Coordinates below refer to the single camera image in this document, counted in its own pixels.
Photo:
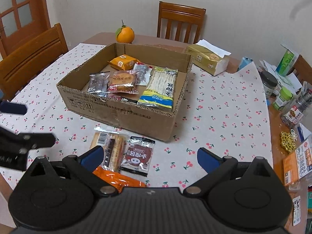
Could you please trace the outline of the orange snack bag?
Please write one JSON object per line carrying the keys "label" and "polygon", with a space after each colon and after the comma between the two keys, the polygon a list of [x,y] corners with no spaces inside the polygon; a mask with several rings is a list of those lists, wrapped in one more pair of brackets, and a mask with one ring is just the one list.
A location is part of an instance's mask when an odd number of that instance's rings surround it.
{"label": "orange snack bag", "polygon": [[118,172],[104,170],[100,166],[93,171],[93,174],[101,178],[108,184],[112,185],[114,188],[116,188],[118,190],[118,193],[121,193],[125,187],[133,187],[133,188],[146,187],[146,185],[139,180],[122,175]]}

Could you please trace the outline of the green lid bottle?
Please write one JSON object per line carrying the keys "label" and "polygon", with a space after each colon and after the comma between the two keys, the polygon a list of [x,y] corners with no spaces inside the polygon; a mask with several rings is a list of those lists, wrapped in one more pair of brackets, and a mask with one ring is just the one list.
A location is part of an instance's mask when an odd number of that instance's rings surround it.
{"label": "green lid bottle", "polygon": [[290,90],[288,90],[286,87],[282,87],[280,89],[280,92],[275,98],[275,101],[273,102],[273,107],[276,110],[282,110],[284,106],[289,102],[289,100],[292,98],[292,93]]}

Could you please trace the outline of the brown cardboard box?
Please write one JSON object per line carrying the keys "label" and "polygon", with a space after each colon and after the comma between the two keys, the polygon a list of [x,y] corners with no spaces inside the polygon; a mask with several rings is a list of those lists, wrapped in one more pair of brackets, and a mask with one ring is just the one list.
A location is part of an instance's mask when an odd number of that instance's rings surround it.
{"label": "brown cardboard box", "polygon": [[[102,71],[115,72],[108,63],[123,54],[137,58],[153,68],[159,66],[177,70],[172,110],[137,104],[144,86],[137,87],[137,94],[113,93],[99,97],[87,92],[89,75]],[[191,68],[192,57],[189,54],[148,45],[112,43],[67,74],[59,81],[57,88],[66,107],[72,112],[147,137],[168,141]]]}

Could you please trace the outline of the green white carton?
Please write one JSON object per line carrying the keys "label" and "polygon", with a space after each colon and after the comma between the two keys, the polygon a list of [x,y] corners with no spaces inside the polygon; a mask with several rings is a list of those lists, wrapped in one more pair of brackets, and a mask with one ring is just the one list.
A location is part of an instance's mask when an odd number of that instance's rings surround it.
{"label": "green white carton", "polygon": [[288,48],[285,44],[281,44],[281,46],[285,49],[285,53],[276,68],[276,72],[279,75],[285,77],[293,68],[295,62],[299,57],[299,54],[294,50]]}

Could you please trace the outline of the round biscuit clear packet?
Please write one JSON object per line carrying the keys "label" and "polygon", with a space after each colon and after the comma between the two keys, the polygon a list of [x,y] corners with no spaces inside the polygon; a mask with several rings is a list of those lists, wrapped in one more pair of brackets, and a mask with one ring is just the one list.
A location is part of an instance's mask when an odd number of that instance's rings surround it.
{"label": "round biscuit clear packet", "polygon": [[137,71],[122,70],[110,74],[108,78],[108,93],[137,94]]}

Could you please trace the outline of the barcode brown cake packet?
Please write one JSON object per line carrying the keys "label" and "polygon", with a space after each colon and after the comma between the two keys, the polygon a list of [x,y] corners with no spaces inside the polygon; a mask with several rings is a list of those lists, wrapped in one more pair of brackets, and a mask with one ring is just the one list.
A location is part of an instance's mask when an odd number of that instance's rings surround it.
{"label": "barcode brown cake packet", "polygon": [[129,137],[120,132],[104,130],[100,126],[95,127],[94,130],[90,149],[102,146],[104,157],[100,166],[107,171],[119,172]]}

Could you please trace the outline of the silver red snack packet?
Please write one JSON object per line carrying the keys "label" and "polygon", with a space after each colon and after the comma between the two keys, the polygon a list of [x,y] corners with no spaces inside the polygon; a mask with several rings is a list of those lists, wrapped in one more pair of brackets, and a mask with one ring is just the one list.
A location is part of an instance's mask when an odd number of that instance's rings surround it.
{"label": "silver red snack packet", "polygon": [[134,67],[133,70],[137,72],[137,76],[136,76],[136,84],[138,86],[147,86],[150,80],[150,76],[151,76],[151,72],[152,72],[152,67],[146,65],[145,63],[142,62],[137,62]]}

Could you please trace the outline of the left wooden chair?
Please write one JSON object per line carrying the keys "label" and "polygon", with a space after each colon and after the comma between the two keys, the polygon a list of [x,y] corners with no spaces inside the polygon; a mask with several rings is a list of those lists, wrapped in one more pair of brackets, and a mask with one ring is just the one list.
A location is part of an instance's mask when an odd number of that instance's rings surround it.
{"label": "left wooden chair", "polygon": [[12,100],[18,91],[67,52],[60,23],[13,51],[1,61],[2,98]]}

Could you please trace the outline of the dark clear snack packet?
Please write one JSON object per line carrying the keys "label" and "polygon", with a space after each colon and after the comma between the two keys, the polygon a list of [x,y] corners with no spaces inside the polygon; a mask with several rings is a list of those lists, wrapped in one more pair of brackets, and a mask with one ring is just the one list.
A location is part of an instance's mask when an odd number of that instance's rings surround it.
{"label": "dark clear snack packet", "polygon": [[90,74],[87,92],[99,97],[105,97],[107,94],[109,76],[109,71]]}

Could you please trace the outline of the wooden glass door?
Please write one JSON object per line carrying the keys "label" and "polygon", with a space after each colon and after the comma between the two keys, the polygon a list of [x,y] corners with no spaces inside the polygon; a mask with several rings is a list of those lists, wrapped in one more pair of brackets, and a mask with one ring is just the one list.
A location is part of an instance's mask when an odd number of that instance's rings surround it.
{"label": "wooden glass door", "polygon": [[1,0],[1,56],[51,28],[46,0]]}

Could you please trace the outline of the red pig snack packet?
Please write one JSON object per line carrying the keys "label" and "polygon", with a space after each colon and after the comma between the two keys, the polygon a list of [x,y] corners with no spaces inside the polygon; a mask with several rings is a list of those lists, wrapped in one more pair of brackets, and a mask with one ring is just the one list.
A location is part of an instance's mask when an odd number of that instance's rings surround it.
{"label": "red pig snack packet", "polygon": [[148,176],[155,141],[146,137],[131,136],[120,164],[120,170]]}

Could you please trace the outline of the black lid jar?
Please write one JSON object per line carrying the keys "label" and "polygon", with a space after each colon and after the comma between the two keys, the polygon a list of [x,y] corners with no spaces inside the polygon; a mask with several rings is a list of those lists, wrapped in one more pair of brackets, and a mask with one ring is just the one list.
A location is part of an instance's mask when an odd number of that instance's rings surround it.
{"label": "black lid jar", "polygon": [[268,71],[260,72],[260,78],[264,87],[265,96],[266,98],[269,98],[273,94],[276,86],[278,85],[278,81],[275,76]]}

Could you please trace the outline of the gold tissue pack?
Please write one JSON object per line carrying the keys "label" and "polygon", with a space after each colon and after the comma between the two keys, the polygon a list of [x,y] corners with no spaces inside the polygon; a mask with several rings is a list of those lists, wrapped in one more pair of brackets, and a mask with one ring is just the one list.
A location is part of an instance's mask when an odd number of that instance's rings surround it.
{"label": "gold tissue pack", "polygon": [[193,57],[193,64],[216,76],[227,69],[231,53],[201,39],[186,47],[186,53]]}

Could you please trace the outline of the yellow orange snack packet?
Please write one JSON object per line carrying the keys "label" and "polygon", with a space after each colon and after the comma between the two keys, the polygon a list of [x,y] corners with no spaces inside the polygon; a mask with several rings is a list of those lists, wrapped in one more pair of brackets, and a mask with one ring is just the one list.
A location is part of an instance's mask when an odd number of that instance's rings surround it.
{"label": "yellow orange snack packet", "polygon": [[109,61],[109,65],[116,70],[132,70],[134,65],[139,62],[137,58],[122,54]]}

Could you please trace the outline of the long beige strip snack bag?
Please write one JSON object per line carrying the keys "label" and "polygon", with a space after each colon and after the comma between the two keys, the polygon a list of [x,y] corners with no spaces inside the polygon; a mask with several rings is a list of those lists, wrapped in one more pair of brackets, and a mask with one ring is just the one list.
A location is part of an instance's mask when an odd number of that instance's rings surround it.
{"label": "long beige strip snack bag", "polygon": [[178,70],[156,66],[137,104],[172,111]]}

